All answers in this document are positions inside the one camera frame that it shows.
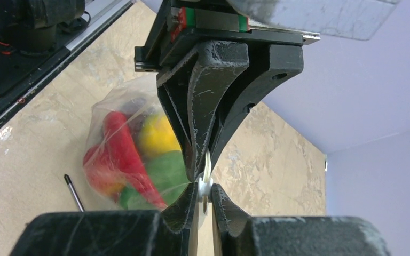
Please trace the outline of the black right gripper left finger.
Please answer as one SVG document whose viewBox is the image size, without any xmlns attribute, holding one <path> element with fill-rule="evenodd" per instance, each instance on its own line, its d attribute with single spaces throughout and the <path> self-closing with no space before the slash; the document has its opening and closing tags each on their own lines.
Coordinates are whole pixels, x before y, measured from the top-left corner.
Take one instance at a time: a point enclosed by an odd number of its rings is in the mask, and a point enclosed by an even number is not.
<svg viewBox="0 0 410 256">
<path fill-rule="evenodd" d="M 11 255 L 196 255 L 198 186 L 158 210 L 55 212 L 37 216 Z"/>
</svg>

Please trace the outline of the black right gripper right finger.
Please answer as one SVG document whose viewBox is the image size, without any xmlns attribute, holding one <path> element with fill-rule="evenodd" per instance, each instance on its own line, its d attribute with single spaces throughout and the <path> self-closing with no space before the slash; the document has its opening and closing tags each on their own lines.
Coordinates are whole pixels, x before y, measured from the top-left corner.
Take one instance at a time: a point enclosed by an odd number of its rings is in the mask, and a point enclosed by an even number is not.
<svg viewBox="0 0 410 256">
<path fill-rule="evenodd" d="M 381 233 L 359 217 L 253 217 L 219 184 L 210 196 L 215 255 L 391 254 Z"/>
</svg>

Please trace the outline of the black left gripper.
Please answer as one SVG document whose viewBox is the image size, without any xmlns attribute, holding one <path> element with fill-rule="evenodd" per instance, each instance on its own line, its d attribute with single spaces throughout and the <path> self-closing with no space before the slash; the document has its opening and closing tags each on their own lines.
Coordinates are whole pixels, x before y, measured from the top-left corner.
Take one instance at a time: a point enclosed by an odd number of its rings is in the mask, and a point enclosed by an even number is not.
<svg viewBox="0 0 410 256">
<path fill-rule="evenodd" d="M 300 46 L 319 40 L 249 19 L 228 1 L 161 1 L 145 44 L 135 47 L 135 70 L 169 69 L 156 77 L 157 94 L 189 181 L 203 172 L 208 149 L 215 166 L 251 109 L 303 71 Z"/>
</svg>

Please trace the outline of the green bell pepper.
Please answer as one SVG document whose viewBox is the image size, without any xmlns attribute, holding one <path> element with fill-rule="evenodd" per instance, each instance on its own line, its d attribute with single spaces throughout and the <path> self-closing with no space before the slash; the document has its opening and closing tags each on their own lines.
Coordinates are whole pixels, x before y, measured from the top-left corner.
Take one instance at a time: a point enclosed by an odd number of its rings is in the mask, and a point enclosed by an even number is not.
<svg viewBox="0 0 410 256">
<path fill-rule="evenodd" d="M 181 151 L 169 151 L 157 156 L 148 161 L 145 167 L 167 206 L 179 198 L 189 183 Z M 117 202 L 125 210 L 158 209 L 144 199 L 131 185 L 123 188 Z"/>
</svg>

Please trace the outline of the clear dotted zip top bag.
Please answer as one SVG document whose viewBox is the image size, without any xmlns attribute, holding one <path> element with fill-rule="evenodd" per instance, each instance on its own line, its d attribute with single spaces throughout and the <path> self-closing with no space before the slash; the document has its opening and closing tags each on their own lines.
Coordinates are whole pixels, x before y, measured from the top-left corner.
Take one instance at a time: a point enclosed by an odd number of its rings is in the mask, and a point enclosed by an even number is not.
<svg viewBox="0 0 410 256">
<path fill-rule="evenodd" d="M 91 123 L 85 153 L 90 147 L 97 144 L 106 147 L 103 120 L 110 111 L 120 111 L 126 116 L 127 124 L 131 129 L 131 136 L 139 152 L 138 133 L 144 120 L 151 114 L 165 114 L 157 97 L 155 76 L 145 75 L 124 82 L 113 88 L 101 101 L 92 106 Z M 144 158 L 140 152 L 139 155 L 144 166 L 148 161 L 153 159 Z M 117 201 L 108 197 L 105 198 L 115 202 L 120 207 L 117 202 L 119 197 Z"/>
</svg>

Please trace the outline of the red chili pepper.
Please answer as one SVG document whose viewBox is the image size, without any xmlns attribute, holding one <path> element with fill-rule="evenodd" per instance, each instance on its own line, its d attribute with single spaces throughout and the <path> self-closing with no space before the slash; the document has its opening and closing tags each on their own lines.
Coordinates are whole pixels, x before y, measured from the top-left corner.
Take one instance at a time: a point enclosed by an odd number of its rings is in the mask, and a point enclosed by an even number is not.
<svg viewBox="0 0 410 256">
<path fill-rule="evenodd" d="M 111 162 L 123 173 L 134 190 L 158 209 L 167 204 L 152 183 L 135 142 L 126 116 L 120 111 L 110 111 L 103 120 L 105 145 L 111 155 Z"/>
</svg>

